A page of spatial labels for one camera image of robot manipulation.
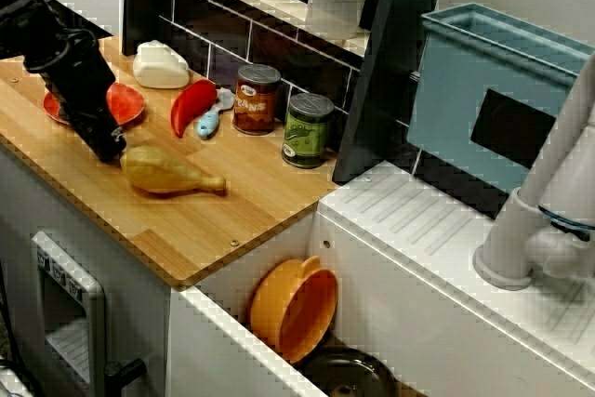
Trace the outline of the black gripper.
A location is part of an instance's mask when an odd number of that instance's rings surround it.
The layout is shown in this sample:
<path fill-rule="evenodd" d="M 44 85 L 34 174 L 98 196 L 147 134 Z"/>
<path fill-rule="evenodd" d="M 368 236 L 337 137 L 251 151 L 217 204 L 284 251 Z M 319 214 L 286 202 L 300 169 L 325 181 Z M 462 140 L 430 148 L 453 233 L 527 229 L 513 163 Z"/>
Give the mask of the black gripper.
<path fill-rule="evenodd" d="M 109 162 L 126 148 L 124 132 L 107 105 L 115 76 L 97 41 L 60 44 L 57 52 L 39 62 L 39 73 L 78 136 L 101 162 Z"/>

